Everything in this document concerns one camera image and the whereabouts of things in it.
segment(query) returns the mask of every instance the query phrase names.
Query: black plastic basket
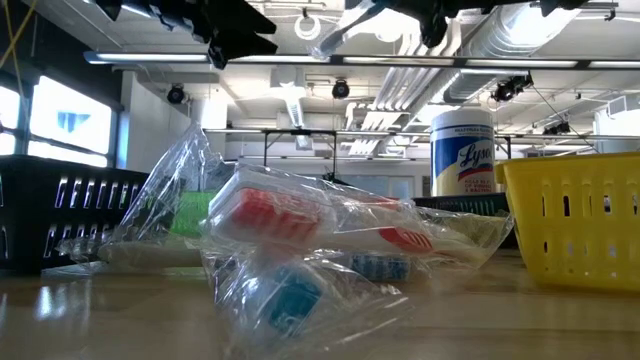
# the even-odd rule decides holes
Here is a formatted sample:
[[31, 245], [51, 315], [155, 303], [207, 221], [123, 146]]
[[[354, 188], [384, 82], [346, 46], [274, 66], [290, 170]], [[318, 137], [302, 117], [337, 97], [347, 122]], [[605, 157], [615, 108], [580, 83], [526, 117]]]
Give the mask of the black plastic basket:
[[[476, 215], [494, 216], [500, 210], [509, 212], [509, 204], [504, 193], [492, 193], [481, 195], [462, 196], [435, 196], [413, 199], [416, 205], [431, 209], [439, 209], [452, 212], [467, 212]], [[518, 240], [515, 231], [502, 243], [502, 248], [517, 248]]]
[[148, 174], [23, 155], [0, 156], [0, 268], [73, 262], [60, 240], [113, 229]]

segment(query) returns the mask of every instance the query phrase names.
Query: spotlight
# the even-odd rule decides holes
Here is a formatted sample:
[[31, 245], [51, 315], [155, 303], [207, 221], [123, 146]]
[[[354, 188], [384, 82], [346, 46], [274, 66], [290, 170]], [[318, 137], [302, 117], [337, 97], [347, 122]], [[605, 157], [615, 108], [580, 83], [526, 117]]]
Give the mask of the spotlight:
[[349, 85], [347, 84], [347, 80], [338, 79], [336, 80], [336, 84], [333, 85], [333, 91], [331, 91], [331, 95], [333, 95], [334, 99], [342, 100], [349, 96]]
[[531, 86], [533, 86], [533, 78], [530, 73], [527, 76], [512, 76], [509, 80], [498, 83], [498, 88], [491, 93], [491, 98], [496, 102], [511, 101]]
[[567, 121], [561, 121], [557, 125], [549, 126], [542, 132], [543, 135], [563, 135], [571, 132], [571, 126]]
[[174, 105], [184, 104], [189, 101], [189, 95], [184, 92], [184, 85], [173, 84], [167, 94], [167, 100]]

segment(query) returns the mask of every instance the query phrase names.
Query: plastic bag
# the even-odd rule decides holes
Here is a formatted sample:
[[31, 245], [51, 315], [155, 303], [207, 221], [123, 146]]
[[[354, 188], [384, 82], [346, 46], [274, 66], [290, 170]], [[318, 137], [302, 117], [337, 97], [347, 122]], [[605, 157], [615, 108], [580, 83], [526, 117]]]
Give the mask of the plastic bag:
[[199, 222], [210, 200], [233, 174], [211, 152], [197, 125], [160, 159], [111, 233], [66, 239], [59, 251], [78, 263], [106, 261], [139, 270], [200, 266]]
[[223, 359], [335, 358], [358, 349], [361, 338], [397, 327], [413, 309], [396, 288], [326, 259], [278, 261], [264, 246], [230, 260], [233, 270], [204, 258], [216, 281]]
[[512, 225], [239, 165], [202, 223], [224, 358], [352, 358], [356, 341], [410, 314], [390, 283], [457, 285]]
[[507, 214], [483, 217], [421, 209], [323, 180], [240, 165], [211, 201], [203, 226], [213, 247], [272, 244], [298, 254], [339, 250], [351, 262], [376, 266], [382, 265], [374, 257], [353, 256], [477, 268], [495, 252], [513, 220]]
[[325, 33], [318, 44], [311, 49], [316, 58], [326, 58], [342, 46], [347, 40], [358, 34], [357, 26], [376, 17], [386, 8], [387, 1], [363, 0], [353, 9], [346, 10], [340, 21]]

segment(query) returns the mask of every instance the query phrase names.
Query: yellow basket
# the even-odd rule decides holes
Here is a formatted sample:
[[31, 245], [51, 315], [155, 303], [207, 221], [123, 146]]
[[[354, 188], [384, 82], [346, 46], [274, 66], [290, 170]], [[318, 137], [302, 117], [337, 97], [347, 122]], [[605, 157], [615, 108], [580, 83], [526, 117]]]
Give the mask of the yellow basket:
[[640, 290], [640, 153], [510, 160], [496, 177], [537, 282]]

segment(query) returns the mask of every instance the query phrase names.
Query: table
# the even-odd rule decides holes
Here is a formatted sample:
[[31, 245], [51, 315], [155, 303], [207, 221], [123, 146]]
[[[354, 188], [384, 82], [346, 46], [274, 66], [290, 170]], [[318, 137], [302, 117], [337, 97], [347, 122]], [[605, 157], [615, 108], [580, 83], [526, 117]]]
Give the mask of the table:
[[[638, 359], [640, 297], [537, 287], [517, 252], [500, 251], [464, 288], [420, 299], [383, 347], [352, 359]], [[216, 359], [205, 278], [0, 277], [0, 358]]]

